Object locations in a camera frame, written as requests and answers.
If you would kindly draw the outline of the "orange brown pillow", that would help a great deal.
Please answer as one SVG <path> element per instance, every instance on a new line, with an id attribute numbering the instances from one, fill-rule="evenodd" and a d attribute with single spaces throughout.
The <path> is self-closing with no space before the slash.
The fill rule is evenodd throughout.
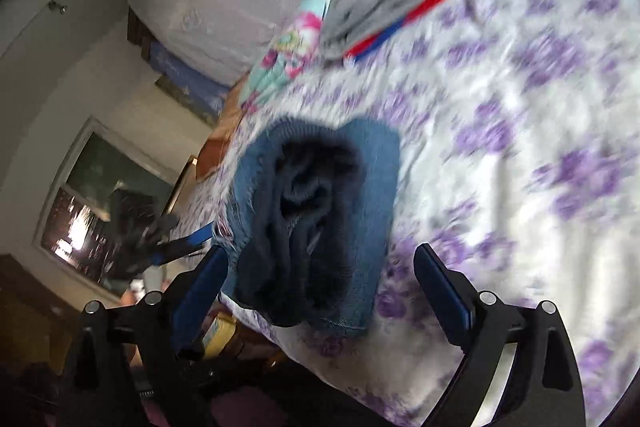
<path id="1" fill-rule="evenodd" d="M 196 181 L 198 182 L 204 181 L 218 169 L 229 150 L 232 136 L 244 116 L 240 95 L 247 80 L 248 74 L 243 75 L 229 91 L 217 124 L 198 153 L 196 163 Z"/>

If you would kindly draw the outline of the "blue denim jeans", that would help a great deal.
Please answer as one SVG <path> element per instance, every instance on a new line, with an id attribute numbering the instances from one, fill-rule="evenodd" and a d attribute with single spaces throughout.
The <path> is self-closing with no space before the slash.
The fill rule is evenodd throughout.
<path id="1" fill-rule="evenodd" d="M 364 334 L 392 228 L 400 136 L 282 118 L 250 143 L 229 187 L 224 295 L 272 326 Z"/>

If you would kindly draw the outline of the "glass window with frame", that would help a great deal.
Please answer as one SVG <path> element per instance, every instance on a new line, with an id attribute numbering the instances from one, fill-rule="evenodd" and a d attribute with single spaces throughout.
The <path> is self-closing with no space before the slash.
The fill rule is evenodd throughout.
<path id="1" fill-rule="evenodd" d="M 34 233 L 40 251 L 72 269 L 83 282 L 116 295 L 125 284 L 104 277 L 110 253 L 110 197 L 117 190 L 150 196 L 166 208 L 178 173 L 140 147 L 89 118 L 73 141 L 43 204 Z"/>

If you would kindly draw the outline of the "red folded garment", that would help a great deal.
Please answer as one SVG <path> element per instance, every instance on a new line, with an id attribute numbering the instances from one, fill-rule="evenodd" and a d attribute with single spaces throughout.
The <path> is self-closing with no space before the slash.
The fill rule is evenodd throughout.
<path id="1" fill-rule="evenodd" d="M 363 61 L 367 56 L 377 51 L 386 41 L 390 40 L 396 32 L 416 22 L 444 1 L 445 0 L 423 0 L 416 8 L 412 9 L 399 20 L 396 20 L 396 22 L 356 43 L 343 55 L 343 60 L 354 63 Z"/>

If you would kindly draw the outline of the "purple floral bed sheet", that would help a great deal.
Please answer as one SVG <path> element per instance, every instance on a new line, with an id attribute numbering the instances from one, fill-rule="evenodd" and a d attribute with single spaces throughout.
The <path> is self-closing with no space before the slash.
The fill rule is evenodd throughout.
<path id="1" fill-rule="evenodd" d="M 461 358 L 412 273 L 429 243 L 506 303 L 558 306 L 586 420 L 605 420 L 639 368 L 639 0 L 446 0 L 362 63 L 305 72 L 243 119 L 179 235 L 224 217 L 244 150 L 284 116 L 398 132 L 390 249 L 367 336 L 244 324 L 341 398 L 419 425 Z"/>

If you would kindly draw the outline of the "metal bed frame rail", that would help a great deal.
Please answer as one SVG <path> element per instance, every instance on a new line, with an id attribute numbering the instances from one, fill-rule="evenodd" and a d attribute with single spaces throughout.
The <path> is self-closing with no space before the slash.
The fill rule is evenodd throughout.
<path id="1" fill-rule="evenodd" d="M 164 215 L 171 213 L 172 215 L 181 216 L 183 214 L 192 193 L 198 185 L 198 180 L 196 179 L 197 172 L 198 158 L 191 155 L 171 190 L 168 201 L 166 202 L 163 210 Z"/>

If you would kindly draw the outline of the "colourful cartoon pillow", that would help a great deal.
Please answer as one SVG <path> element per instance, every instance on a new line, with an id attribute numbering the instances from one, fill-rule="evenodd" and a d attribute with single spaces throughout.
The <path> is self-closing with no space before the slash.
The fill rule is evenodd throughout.
<path id="1" fill-rule="evenodd" d="M 250 70 L 240 94 L 242 109 L 258 109 L 298 77 L 317 54 L 321 26 L 331 0 L 303 0 L 292 20 Z"/>

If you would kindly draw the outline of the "blue patterned fabric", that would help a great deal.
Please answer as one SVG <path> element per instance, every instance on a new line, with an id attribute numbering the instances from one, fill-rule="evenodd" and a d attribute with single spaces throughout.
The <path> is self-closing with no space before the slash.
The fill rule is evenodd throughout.
<path id="1" fill-rule="evenodd" d="M 157 87 L 192 114 L 215 127 L 230 88 L 186 65 L 158 41 L 149 47 L 149 64 L 160 74 Z"/>

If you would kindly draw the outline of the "yellow box on floor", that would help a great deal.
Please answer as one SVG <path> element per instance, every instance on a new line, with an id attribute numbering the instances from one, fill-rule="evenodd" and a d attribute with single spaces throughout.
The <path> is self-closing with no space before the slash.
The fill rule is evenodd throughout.
<path id="1" fill-rule="evenodd" d="M 218 313 L 202 338 L 203 358 L 210 360 L 219 357 L 232 340 L 235 329 L 236 320 L 232 315 Z"/>

